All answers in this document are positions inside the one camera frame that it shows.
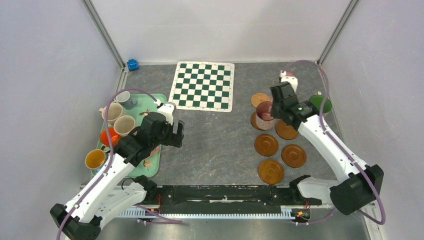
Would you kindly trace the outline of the pink ghost pattern mug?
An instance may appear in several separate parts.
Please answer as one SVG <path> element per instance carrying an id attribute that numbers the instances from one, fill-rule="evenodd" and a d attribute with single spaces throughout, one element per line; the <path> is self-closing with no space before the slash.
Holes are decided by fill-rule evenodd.
<path id="1" fill-rule="evenodd" d="M 275 127 L 277 119 L 271 115 L 271 112 L 271 101 L 264 101 L 257 106 L 255 123 L 260 130 L 266 131 Z"/>

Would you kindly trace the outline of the brown wooden ridged coaster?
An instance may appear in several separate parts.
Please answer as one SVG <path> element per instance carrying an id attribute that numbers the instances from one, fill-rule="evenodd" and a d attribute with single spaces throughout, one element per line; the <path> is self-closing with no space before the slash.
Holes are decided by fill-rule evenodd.
<path id="1" fill-rule="evenodd" d="M 266 184 L 275 185 L 282 181 L 284 178 L 283 166 L 274 159 L 263 160 L 258 168 L 257 172 L 259 178 Z"/>
<path id="2" fill-rule="evenodd" d="M 255 129 L 257 129 L 257 130 L 262 130 L 261 128 L 259 128 L 258 127 L 258 125 L 256 124 L 256 112 L 253 112 L 252 113 L 252 115 L 251 115 L 251 117 L 250 117 L 250 123 L 251 123 L 251 125 L 255 128 Z"/>
<path id="3" fill-rule="evenodd" d="M 284 140 L 293 140 L 299 135 L 299 132 L 293 126 L 287 125 L 283 120 L 278 121 L 275 130 L 277 135 Z"/>
<path id="4" fill-rule="evenodd" d="M 288 144 L 282 149 L 281 158 L 289 167 L 300 168 L 306 163 L 307 154 L 301 146 Z"/>

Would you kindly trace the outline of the woven rattan coaster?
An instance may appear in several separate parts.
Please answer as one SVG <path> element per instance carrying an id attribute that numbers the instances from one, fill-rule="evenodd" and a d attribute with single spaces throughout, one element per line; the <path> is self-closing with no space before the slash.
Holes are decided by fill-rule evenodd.
<path id="1" fill-rule="evenodd" d="M 257 108 L 263 102 L 270 102 L 272 98 L 265 93 L 258 92 L 251 96 L 250 102 L 251 104 Z"/>

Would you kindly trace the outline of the green interior cartoon mug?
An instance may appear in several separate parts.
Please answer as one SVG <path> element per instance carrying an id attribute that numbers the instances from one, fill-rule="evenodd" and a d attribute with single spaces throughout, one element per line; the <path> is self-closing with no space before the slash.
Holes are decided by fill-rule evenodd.
<path id="1" fill-rule="evenodd" d="M 318 91 L 316 94 L 312 95 L 309 98 L 309 101 L 318 109 L 321 109 L 321 105 L 324 101 L 324 95 L 321 91 Z M 327 114 L 332 110 L 332 103 L 329 99 L 327 99 L 323 106 L 323 116 L 326 117 Z"/>

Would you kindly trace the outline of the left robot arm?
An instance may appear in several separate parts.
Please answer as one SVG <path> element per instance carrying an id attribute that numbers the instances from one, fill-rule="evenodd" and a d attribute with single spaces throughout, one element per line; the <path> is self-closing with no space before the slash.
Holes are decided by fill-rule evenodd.
<path id="1" fill-rule="evenodd" d="M 127 208 L 157 198 L 156 184 L 148 177 L 137 177 L 128 187 L 108 198 L 109 193 L 158 146 L 180 148 L 185 123 L 178 121 L 177 131 L 160 112 L 145 116 L 140 126 L 122 137 L 109 153 L 107 163 L 89 183 L 66 204 L 55 204 L 50 215 L 58 226 L 57 239 L 65 234 L 71 240 L 94 240 L 102 228 Z"/>

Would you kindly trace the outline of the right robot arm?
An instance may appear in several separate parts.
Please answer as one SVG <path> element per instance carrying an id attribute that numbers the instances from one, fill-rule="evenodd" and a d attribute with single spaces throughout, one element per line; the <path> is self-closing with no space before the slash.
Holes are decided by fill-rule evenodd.
<path id="1" fill-rule="evenodd" d="M 384 171 L 354 154 L 331 130 L 320 111 L 308 100 L 300 102 L 289 82 L 270 88 L 271 116 L 294 127 L 321 154 L 336 180 L 302 179 L 289 189 L 289 199 L 302 204 L 308 198 L 331 203 L 340 213 L 350 215 L 376 201 L 385 216 L 380 191 Z"/>

